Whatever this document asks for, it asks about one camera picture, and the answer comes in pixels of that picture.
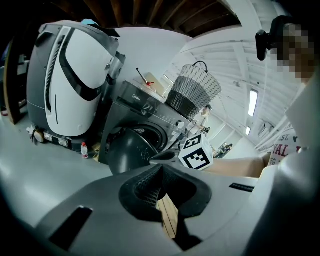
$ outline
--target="ceiling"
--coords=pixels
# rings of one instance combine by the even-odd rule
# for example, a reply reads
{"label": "ceiling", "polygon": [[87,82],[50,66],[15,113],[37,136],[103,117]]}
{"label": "ceiling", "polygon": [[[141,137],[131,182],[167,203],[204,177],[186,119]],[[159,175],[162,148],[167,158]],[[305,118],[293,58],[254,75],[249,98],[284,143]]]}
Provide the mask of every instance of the ceiling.
{"label": "ceiling", "polygon": [[104,28],[152,27],[190,37],[240,24],[224,0],[51,0],[45,5],[58,20],[92,19]]}
{"label": "ceiling", "polygon": [[[270,54],[265,61],[257,58],[254,36],[259,29],[270,31],[272,20],[281,14],[279,5],[266,0],[227,2],[242,27],[216,30],[194,39],[174,58],[165,75],[175,81],[184,65],[204,61],[222,87],[211,103],[212,113],[244,136],[249,126],[248,138],[258,144],[262,124],[270,123],[277,129],[302,85],[289,72],[279,72]],[[248,115],[252,89],[258,91],[253,117]]]}

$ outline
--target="gray and white basket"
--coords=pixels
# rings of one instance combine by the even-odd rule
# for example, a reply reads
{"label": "gray and white basket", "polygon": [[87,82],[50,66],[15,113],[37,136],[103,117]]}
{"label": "gray and white basket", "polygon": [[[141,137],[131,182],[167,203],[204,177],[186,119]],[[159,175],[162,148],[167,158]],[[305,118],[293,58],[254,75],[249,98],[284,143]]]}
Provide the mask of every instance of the gray and white basket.
{"label": "gray and white basket", "polygon": [[197,67],[197,61],[193,65],[183,66],[180,75],[166,101],[173,109],[189,120],[193,120],[207,104],[221,93],[221,86],[218,81],[206,70]]}

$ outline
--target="wooden ceiling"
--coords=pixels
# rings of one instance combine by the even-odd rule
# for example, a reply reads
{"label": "wooden ceiling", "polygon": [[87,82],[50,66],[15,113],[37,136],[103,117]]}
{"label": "wooden ceiling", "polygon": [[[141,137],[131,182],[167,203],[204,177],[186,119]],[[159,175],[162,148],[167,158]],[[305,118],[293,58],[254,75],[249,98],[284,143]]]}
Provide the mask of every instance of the wooden ceiling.
{"label": "wooden ceiling", "polygon": [[92,19],[104,28],[152,27],[196,37],[239,25],[222,0],[51,0],[52,20]]}

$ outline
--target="white cube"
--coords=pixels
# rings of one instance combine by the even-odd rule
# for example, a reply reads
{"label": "white cube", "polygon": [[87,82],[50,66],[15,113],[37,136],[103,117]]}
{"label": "white cube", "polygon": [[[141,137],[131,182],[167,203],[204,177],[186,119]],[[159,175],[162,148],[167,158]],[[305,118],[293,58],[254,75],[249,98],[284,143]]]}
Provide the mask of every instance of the white cube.
{"label": "white cube", "polygon": [[203,170],[214,163],[214,154],[206,136],[201,133],[188,138],[179,154],[185,167]]}

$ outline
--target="white ceiling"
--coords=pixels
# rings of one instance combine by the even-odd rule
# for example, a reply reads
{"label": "white ceiling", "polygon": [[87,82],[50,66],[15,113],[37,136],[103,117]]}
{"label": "white ceiling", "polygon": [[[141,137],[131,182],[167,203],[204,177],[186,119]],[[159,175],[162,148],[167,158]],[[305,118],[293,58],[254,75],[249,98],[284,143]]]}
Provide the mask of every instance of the white ceiling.
{"label": "white ceiling", "polygon": [[[269,0],[226,0],[238,16],[242,27],[216,30],[195,38],[178,54],[165,75],[175,81],[186,64],[204,61],[208,71],[222,87],[211,106],[213,114],[225,120],[249,139],[260,142],[258,132],[264,122],[274,127],[292,104],[301,83],[289,72],[279,72],[270,54],[265,61],[257,58],[255,34],[259,29],[270,31],[272,20],[283,11]],[[258,91],[254,116],[248,115],[250,90]]]}

